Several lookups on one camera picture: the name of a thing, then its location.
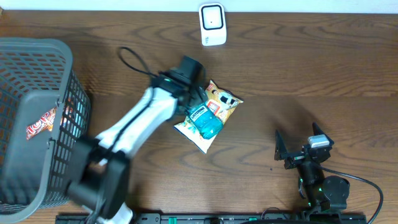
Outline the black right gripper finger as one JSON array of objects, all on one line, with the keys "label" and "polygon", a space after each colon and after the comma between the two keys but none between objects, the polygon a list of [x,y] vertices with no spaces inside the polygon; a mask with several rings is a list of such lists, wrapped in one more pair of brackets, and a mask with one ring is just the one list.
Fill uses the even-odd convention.
[{"label": "black right gripper finger", "polygon": [[327,135],[325,134],[322,129],[319,127],[319,125],[316,122],[312,123],[312,129],[313,129],[313,135],[314,136],[318,136],[318,135],[325,135],[325,137],[327,138],[327,140],[329,140],[330,145],[334,145],[334,141]]},{"label": "black right gripper finger", "polygon": [[278,130],[275,131],[275,154],[274,159],[276,161],[284,160],[287,157],[287,149],[284,144],[284,140]]}]

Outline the yellow white snack bag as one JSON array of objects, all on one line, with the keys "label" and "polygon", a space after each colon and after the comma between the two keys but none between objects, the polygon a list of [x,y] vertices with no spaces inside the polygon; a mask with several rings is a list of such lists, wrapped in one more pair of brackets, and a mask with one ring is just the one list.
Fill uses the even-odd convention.
[{"label": "yellow white snack bag", "polygon": [[[234,96],[230,91],[220,88],[213,80],[210,80],[205,90],[208,100],[205,102],[207,107],[217,116],[223,126],[236,107],[243,103],[243,100]],[[192,121],[186,116],[185,120],[174,126],[179,133],[193,142],[202,153],[206,154],[216,136],[211,139],[203,139]]]}]

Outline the blue Listerine mouthwash bottle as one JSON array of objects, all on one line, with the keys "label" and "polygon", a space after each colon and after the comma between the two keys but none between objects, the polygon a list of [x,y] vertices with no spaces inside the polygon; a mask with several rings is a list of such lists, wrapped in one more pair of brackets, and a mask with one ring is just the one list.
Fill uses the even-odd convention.
[{"label": "blue Listerine mouthwash bottle", "polygon": [[187,116],[193,122],[203,139],[211,139],[223,129],[223,122],[201,103],[187,110]]}]

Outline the orange red candy bar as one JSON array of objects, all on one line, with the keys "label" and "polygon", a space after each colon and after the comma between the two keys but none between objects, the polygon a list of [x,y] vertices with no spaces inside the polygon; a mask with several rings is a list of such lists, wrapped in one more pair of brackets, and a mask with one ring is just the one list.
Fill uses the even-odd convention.
[{"label": "orange red candy bar", "polygon": [[[54,107],[47,112],[45,112],[38,121],[26,127],[26,139],[30,140],[34,136],[38,135],[42,131],[53,130],[53,123],[55,121],[55,115],[57,112],[57,108]],[[70,106],[67,106],[65,110],[65,116],[62,117],[60,125],[65,128],[67,124],[69,124],[69,120],[67,117],[71,118],[73,115],[73,109]]]}]

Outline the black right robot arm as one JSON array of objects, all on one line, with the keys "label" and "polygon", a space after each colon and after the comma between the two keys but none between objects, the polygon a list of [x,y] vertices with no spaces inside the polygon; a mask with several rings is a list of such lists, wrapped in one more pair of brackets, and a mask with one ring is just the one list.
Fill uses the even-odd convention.
[{"label": "black right robot arm", "polygon": [[334,141],[320,127],[312,124],[313,135],[297,152],[289,152],[280,132],[275,132],[276,161],[284,161],[285,169],[297,169],[299,192],[309,206],[320,212],[340,212],[347,208],[349,182],[339,176],[325,176],[321,163],[330,158]]}]

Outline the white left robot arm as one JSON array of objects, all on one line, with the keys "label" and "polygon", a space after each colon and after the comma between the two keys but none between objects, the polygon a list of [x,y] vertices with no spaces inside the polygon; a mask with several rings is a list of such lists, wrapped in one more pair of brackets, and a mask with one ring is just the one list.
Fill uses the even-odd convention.
[{"label": "white left robot arm", "polygon": [[132,158],[165,121],[206,100],[204,66],[187,56],[152,75],[139,102],[97,137],[79,137],[66,170],[64,192],[90,210],[85,223],[129,223],[126,206]]}]

